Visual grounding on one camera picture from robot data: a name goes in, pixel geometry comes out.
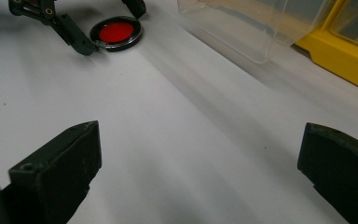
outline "black robotic claw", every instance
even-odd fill
[[[91,55],[99,48],[80,30],[75,22],[67,15],[56,15],[55,0],[8,0],[11,14],[26,16],[51,26],[57,34],[72,46],[78,53]],[[146,12],[143,0],[123,0],[132,15],[139,19]]]
[[[351,224],[358,224],[358,140],[308,123],[298,169]]]
[[[0,224],[65,224],[102,166],[98,121],[65,130],[8,172]]]

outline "screw hole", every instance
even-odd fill
[[[34,165],[31,163],[26,163],[23,164],[20,169],[24,170],[24,171],[32,171],[34,169]]]
[[[53,10],[51,10],[51,8],[46,8],[46,13],[48,13],[49,15],[53,14]]]

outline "white tabletop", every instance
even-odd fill
[[[284,49],[235,63],[147,0],[125,51],[77,54],[0,1],[0,187],[51,138],[100,122],[103,168],[69,223],[346,223],[296,168],[307,122],[358,139],[358,87]],[[87,34],[119,0],[57,1]]]

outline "yellow container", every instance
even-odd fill
[[[358,86],[358,0],[337,0],[322,26],[296,45],[321,67]]]

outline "red disc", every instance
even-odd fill
[[[129,38],[132,33],[132,24],[119,21],[105,26],[100,32],[100,38],[104,42],[116,43]]]

